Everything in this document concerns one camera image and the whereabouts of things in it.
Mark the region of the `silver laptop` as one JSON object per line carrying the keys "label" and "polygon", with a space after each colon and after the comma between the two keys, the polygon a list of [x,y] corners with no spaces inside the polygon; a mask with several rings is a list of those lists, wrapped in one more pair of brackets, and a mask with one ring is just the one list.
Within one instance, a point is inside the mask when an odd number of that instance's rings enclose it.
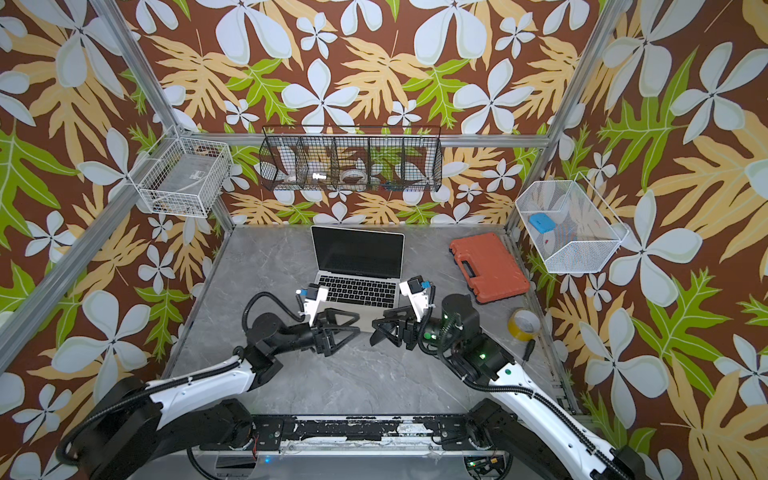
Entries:
{"label": "silver laptop", "polygon": [[314,225],[311,227],[318,273],[328,289],[324,307],[354,312],[361,331],[399,306],[405,235],[399,232]]}

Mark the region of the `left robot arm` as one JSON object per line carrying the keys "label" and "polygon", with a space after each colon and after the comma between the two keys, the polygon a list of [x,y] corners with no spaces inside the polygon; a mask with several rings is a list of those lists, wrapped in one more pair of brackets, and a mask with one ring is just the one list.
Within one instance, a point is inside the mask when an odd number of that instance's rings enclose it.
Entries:
{"label": "left robot arm", "polygon": [[255,319],[252,307],[269,299],[259,292],[241,316],[243,346],[212,367],[161,381],[125,379],[102,398],[55,450],[63,465],[78,468],[90,479],[126,479],[151,460],[198,446],[242,449],[258,442],[253,416],[239,401],[243,393],[267,384],[280,371],[278,355],[312,350],[329,357],[359,335],[359,314],[319,305],[325,289],[310,286],[297,292],[303,312],[288,315],[286,325],[271,312]]}

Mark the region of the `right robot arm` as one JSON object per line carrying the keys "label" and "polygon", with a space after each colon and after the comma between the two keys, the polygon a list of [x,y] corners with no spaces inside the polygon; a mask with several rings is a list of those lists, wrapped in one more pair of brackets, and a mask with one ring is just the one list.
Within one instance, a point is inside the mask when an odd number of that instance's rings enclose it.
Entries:
{"label": "right robot arm", "polygon": [[469,296],[451,294],[434,317],[428,302],[373,321],[372,343],[384,339],[439,360],[484,399],[467,414],[469,443],[502,451],[542,479],[643,479],[644,461],[579,423],[540,388],[523,365],[486,334]]}

